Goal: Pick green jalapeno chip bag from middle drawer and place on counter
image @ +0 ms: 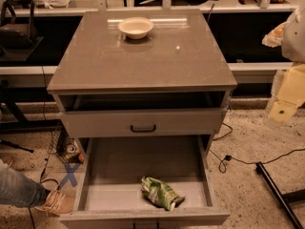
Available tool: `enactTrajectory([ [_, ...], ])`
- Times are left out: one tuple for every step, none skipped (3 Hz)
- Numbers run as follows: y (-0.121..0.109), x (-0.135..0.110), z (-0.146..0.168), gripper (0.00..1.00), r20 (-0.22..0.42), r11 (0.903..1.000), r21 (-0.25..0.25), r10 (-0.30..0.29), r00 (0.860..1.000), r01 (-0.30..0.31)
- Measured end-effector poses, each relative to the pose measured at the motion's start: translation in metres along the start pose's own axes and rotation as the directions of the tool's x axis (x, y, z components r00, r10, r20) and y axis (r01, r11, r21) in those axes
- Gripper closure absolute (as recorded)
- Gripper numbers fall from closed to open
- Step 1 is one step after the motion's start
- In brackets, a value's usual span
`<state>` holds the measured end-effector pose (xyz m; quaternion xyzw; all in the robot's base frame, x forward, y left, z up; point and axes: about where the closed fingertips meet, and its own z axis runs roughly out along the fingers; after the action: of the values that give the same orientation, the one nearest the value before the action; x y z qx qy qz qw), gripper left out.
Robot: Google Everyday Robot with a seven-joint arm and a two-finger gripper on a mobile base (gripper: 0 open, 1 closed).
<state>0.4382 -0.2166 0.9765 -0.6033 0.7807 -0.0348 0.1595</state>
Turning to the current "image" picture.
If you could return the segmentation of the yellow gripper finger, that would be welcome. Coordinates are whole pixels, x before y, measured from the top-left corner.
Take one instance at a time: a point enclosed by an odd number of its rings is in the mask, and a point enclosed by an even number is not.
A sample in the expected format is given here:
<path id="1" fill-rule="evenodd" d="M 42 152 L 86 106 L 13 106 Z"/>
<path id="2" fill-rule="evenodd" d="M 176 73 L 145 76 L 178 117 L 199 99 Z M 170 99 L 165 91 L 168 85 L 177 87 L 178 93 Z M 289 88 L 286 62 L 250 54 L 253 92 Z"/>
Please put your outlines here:
<path id="1" fill-rule="evenodd" d="M 287 71 L 277 71 L 272 86 L 272 98 L 267 106 L 268 118 L 286 122 L 304 103 L 305 65 L 293 64 Z"/>
<path id="2" fill-rule="evenodd" d="M 280 46 L 283 37 L 284 26 L 285 26 L 285 22 L 279 24 L 268 34 L 266 34 L 262 39 L 262 44 L 271 48 Z"/>

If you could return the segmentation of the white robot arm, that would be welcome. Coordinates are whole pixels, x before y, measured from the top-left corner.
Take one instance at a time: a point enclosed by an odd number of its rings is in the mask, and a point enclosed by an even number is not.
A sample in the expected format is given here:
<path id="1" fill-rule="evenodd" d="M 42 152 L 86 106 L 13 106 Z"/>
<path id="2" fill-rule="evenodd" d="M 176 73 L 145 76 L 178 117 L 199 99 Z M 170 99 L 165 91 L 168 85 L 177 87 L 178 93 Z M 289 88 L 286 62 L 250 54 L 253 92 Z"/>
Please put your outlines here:
<path id="1" fill-rule="evenodd" d="M 280 46 L 282 56 L 293 62 L 285 73 L 275 74 L 267 107 L 268 118 L 286 122 L 305 103 L 305 7 L 295 9 L 286 22 L 264 36 L 262 44 Z"/>

